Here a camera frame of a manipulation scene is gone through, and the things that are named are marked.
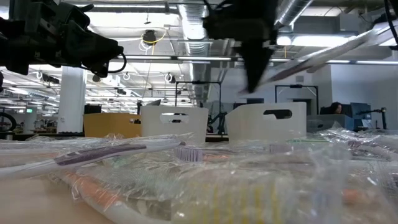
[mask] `desk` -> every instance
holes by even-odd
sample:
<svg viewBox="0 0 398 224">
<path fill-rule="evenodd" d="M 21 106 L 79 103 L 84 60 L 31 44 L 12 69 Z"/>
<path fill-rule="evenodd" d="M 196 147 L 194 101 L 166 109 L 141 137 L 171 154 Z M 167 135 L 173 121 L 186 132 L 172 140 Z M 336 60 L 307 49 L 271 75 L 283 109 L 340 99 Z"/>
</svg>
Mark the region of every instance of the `desk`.
<svg viewBox="0 0 398 224">
<path fill-rule="evenodd" d="M 0 223 L 112 224 L 85 202 L 74 202 L 65 184 L 45 177 L 0 181 Z"/>
</svg>

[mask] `ceiling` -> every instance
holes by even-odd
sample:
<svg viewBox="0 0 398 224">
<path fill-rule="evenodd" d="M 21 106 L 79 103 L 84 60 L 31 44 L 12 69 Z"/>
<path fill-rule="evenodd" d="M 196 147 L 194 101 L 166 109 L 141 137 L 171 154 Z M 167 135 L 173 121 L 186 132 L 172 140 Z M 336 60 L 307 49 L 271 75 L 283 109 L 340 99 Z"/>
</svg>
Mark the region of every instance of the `ceiling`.
<svg viewBox="0 0 398 224">
<path fill-rule="evenodd" d="M 98 7 L 100 4 L 107 2 L 117 4 L 158 4 L 154 1 L 73 1 L 75 4 L 95 3 Z M 201 1 L 189 0 L 169 0 L 169 4 L 182 3 L 201 3 Z M 211 3 L 219 3 L 220 1 L 210 1 Z M 347 33 L 336 32 L 335 25 L 341 26 L 339 15 L 352 15 L 359 27 L 366 27 L 367 22 L 359 12 L 371 12 L 382 7 L 383 0 L 368 1 L 340 1 L 340 0 L 315 0 L 312 5 L 302 14 L 295 24 L 293 34 L 286 35 L 292 39 L 297 36 L 310 34 L 321 35 L 341 35 L 349 37 L 356 35 L 355 32 Z M 0 0 L 0 9 L 6 9 L 8 1 Z M 117 11 L 116 7 L 107 5 L 103 12 L 89 12 L 87 15 L 91 19 L 90 29 L 105 37 L 115 39 L 119 45 L 124 47 L 126 55 L 188 55 L 182 29 L 180 15 L 169 13 L 134 13 L 127 9 Z M 158 42 L 153 46 L 148 46 L 142 42 L 141 36 L 145 30 L 154 30 L 158 38 Z M 200 40 L 210 46 L 210 56 L 226 56 L 234 55 L 232 47 L 235 43 L 231 40 Z M 310 54 L 324 47 L 306 47 L 289 45 L 278 50 L 274 57 L 277 58 L 295 58 Z M 370 46 L 353 50 L 338 59 L 348 60 L 379 60 L 389 57 L 391 51 L 388 47 Z M 110 70 L 117 70 L 122 64 L 120 62 L 111 62 Z M 129 61 L 123 72 L 111 75 L 107 80 L 101 80 L 99 83 L 93 81 L 93 75 L 88 72 L 86 102 L 91 104 L 102 104 L 104 111 L 136 111 L 136 102 L 150 102 L 156 99 L 164 99 L 163 104 L 174 105 L 175 84 L 169 83 L 167 79 L 169 74 L 174 76 L 178 81 L 191 81 L 192 65 L 189 63 L 150 63 L 146 61 Z M 7 110 L 14 110 L 14 107 L 20 106 L 38 106 L 40 112 L 45 114 L 53 114 L 57 112 L 60 85 L 45 83 L 42 80 L 42 74 L 50 75 L 62 82 L 62 69 L 54 68 L 50 65 L 33 65 L 30 67 L 28 76 L 17 75 L 8 72 L 5 68 L 1 68 L 4 78 L 7 80 L 5 85 L 16 85 L 15 90 L 8 88 L 3 96 L 0 96 L 0 107 L 5 106 Z M 211 80 L 221 79 L 220 73 L 212 73 Z M 116 93 L 114 87 L 130 90 L 127 95 Z M 179 106 L 192 106 L 194 88 L 191 85 L 179 86 L 181 95 L 178 97 Z"/>
</svg>

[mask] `wooden table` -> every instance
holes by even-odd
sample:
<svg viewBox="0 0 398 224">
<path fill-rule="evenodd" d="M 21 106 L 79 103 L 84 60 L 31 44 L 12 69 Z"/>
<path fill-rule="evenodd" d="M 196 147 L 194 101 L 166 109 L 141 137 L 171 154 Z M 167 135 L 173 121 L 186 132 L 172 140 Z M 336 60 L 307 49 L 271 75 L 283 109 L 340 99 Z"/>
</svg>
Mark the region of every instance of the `wooden table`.
<svg viewBox="0 0 398 224">
<path fill-rule="evenodd" d="M 66 184 L 45 177 L 0 181 L 1 224 L 111 224 L 85 202 L 74 202 Z"/>
</svg>

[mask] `white plastic basket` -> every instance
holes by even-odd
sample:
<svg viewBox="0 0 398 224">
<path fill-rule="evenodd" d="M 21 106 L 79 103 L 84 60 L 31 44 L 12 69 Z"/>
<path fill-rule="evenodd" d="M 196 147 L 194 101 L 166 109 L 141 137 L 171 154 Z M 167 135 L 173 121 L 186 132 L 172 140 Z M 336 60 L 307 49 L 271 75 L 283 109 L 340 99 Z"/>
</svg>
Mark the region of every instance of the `white plastic basket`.
<svg viewBox="0 0 398 224">
<path fill-rule="evenodd" d="M 277 110 L 284 110 L 282 114 L 290 113 L 283 119 L 277 119 L 273 114 L 278 113 Z M 278 141 L 303 137 L 307 132 L 306 117 L 305 103 L 243 105 L 226 115 L 229 141 Z"/>
<path fill-rule="evenodd" d="M 141 108 L 141 134 L 146 137 L 194 133 L 188 143 L 201 145 L 206 142 L 208 113 L 207 108 L 143 106 Z"/>
</svg>

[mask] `exposed ceiling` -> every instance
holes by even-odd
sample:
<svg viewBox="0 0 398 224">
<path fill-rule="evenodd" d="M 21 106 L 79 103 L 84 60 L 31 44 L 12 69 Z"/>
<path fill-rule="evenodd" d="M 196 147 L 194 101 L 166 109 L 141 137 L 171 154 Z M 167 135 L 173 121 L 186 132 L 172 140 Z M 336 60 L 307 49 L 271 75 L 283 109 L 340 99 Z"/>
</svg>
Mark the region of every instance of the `exposed ceiling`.
<svg viewBox="0 0 398 224">
<path fill-rule="evenodd" d="M 148 6 L 162 6 L 160 1 L 76 1 L 75 4 L 94 3 L 97 5 L 97 12 L 89 12 L 87 15 L 91 19 L 90 29 L 93 32 L 101 34 L 119 41 L 124 47 L 126 55 L 188 55 L 187 43 L 194 41 L 187 40 L 182 27 L 182 20 L 174 4 L 201 4 L 202 1 L 192 0 L 169 0 L 172 6 L 170 13 L 154 12 L 151 9 L 147 13 Z M 213 4 L 220 3 L 218 0 L 210 1 Z M 8 5 L 8 1 L 0 0 L 0 9 L 3 10 Z M 307 8 L 302 16 L 296 21 L 294 32 L 290 34 L 281 34 L 286 37 L 294 38 L 303 35 L 335 35 L 341 37 L 350 37 L 364 31 L 369 26 L 368 20 L 382 13 L 383 0 L 367 1 L 341 1 L 341 0 L 314 0 L 311 6 Z M 158 41 L 153 47 L 145 45 L 141 36 L 145 30 L 155 30 Z M 385 42 L 389 37 L 384 37 L 380 42 Z M 201 44 L 209 46 L 209 56 L 234 55 L 232 47 L 234 42 L 230 40 L 196 40 Z M 307 46 L 286 46 L 278 50 L 274 57 L 277 58 L 295 58 L 310 54 L 323 47 Z M 341 56 L 342 60 L 380 60 L 391 56 L 388 47 L 378 45 L 363 47 L 353 50 Z M 121 67 L 120 62 L 112 62 L 110 69 Z M 192 64 L 189 63 L 149 63 L 146 61 L 130 61 L 126 69 L 111 76 L 111 81 L 93 82 L 93 75 L 88 73 L 86 102 L 100 103 L 105 111 L 135 112 L 136 102 L 143 100 L 145 102 L 156 99 L 166 99 L 165 105 L 174 104 L 175 84 L 167 81 L 168 74 L 173 75 L 180 81 L 192 81 Z M 57 98 L 59 98 L 60 85 L 49 85 L 40 79 L 41 74 L 47 74 L 62 82 L 62 69 L 53 68 L 50 65 L 33 65 L 31 73 L 28 76 L 16 75 L 11 72 L 4 72 L 4 78 L 7 80 L 5 85 L 16 85 L 17 88 L 30 92 L 25 95 L 24 91 L 15 91 L 8 89 L 0 96 L 0 107 L 6 105 L 8 109 L 15 106 L 36 105 L 34 100 L 39 103 L 51 103 L 50 110 L 42 108 L 43 113 L 53 113 L 57 109 Z M 212 73 L 210 80 L 220 80 L 221 72 Z M 115 87 L 128 90 L 127 95 L 116 93 Z M 178 105 L 192 106 L 197 96 L 193 92 L 197 88 L 191 85 L 185 85 L 181 88 L 181 95 L 178 97 Z M 5 98 L 22 98 L 25 100 L 5 100 Z"/>
</svg>

